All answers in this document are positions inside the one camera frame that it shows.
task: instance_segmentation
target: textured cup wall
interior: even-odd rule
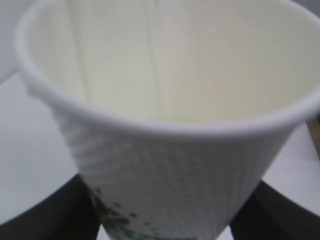
[[[115,239],[215,239],[290,134],[166,143],[55,119]]]

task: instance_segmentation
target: black surface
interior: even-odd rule
[[[74,211],[84,191],[80,178],[75,176],[38,205],[1,225],[0,240],[46,239]]]
[[[256,189],[254,197],[293,240],[320,240],[319,216],[288,200],[265,182]]]
[[[95,240],[100,227],[79,177],[0,226],[0,240]],[[230,224],[235,240],[320,240],[320,217],[261,182]]]

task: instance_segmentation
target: cup rim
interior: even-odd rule
[[[91,123],[96,128],[108,129],[108,131],[129,134],[134,137],[188,142],[190,140],[246,138],[291,130],[296,125],[314,117],[320,110],[320,87],[285,109],[253,118],[222,123],[161,122],[127,116],[96,107],[64,92],[51,82],[33,61],[31,50],[27,44],[28,33],[36,16],[56,1],[40,0],[34,3],[23,15],[15,31],[14,50],[19,73],[30,92],[54,109],[72,116],[77,121]],[[315,14],[291,0],[277,1],[312,20],[320,31],[320,19]]]

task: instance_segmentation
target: green print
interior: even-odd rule
[[[101,194],[100,190],[96,190],[95,192],[98,195]],[[121,215],[118,211],[116,211],[115,209],[112,209],[109,206],[105,206],[101,202],[100,198],[96,196],[94,193],[92,196],[93,196],[92,200],[95,205],[95,208],[100,214],[103,227],[108,233],[115,235],[115,237],[117,237],[118,240],[122,240],[123,238],[121,237],[125,237],[130,240],[196,240],[195,237],[194,238],[159,237],[158,236],[159,233],[157,232],[155,227],[150,228],[154,232],[154,236],[133,231],[129,229],[131,220],[128,217]],[[120,203],[114,202],[113,205],[116,208],[121,208]],[[139,217],[134,212],[129,213],[128,216],[132,219],[136,219]],[[152,225],[152,223],[149,221],[144,221],[143,225],[150,226]]]

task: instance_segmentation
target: paper cup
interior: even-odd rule
[[[155,9],[163,12],[149,14]],[[52,110],[112,239],[212,240],[292,130],[320,109],[319,43],[320,21],[287,0],[40,0],[20,21],[15,50],[28,91]],[[192,75],[191,64],[175,80],[186,46],[202,72]],[[158,77],[172,83],[160,90],[165,121],[157,120],[157,86],[138,77],[152,70],[139,62],[152,50]],[[225,58],[214,62],[212,51]],[[257,51],[261,58],[249,62]],[[212,77],[221,84],[213,101],[197,80],[212,68],[257,77],[229,79],[229,90]],[[110,72],[125,94],[108,85]],[[96,79],[101,87],[88,92]],[[105,109],[89,103],[104,101],[101,91]],[[218,110],[225,120],[211,119]]]

